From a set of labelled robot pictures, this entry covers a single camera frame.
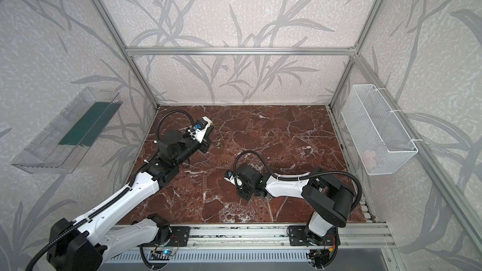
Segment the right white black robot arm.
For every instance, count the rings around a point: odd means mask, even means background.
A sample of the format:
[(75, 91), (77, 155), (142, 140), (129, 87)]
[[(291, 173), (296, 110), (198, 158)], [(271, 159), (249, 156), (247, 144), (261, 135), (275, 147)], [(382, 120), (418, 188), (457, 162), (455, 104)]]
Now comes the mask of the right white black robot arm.
[(240, 153), (224, 179), (232, 183), (237, 194), (249, 201), (260, 198), (291, 197), (305, 200), (314, 213), (294, 244), (327, 245), (336, 249), (340, 244), (339, 228), (346, 227), (349, 216), (358, 206), (362, 184), (356, 176), (344, 171), (324, 171), (282, 175), (273, 172), (266, 160), (255, 151)]

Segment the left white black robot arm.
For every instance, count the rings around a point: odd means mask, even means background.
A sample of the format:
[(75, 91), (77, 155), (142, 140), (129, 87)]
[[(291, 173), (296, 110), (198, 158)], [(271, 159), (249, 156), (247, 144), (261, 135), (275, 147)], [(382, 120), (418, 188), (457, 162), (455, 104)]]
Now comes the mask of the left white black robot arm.
[(157, 214), (111, 232), (111, 228), (145, 199), (163, 189), (197, 151), (210, 147), (214, 125), (207, 118), (193, 120), (185, 110), (171, 110), (161, 117), (183, 114), (190, 121), (185, 132), (172, 130), (156, 135), (156, 152), (137, 170), (135, 177), (101, 204), (72, 221), (62, 218), (51, 228), (49, 243), (27, 264), (33, 270), (46, 257), (55, 270), (98, 270), (121, 253), (146, 243), (169, 238), (169, 223)]

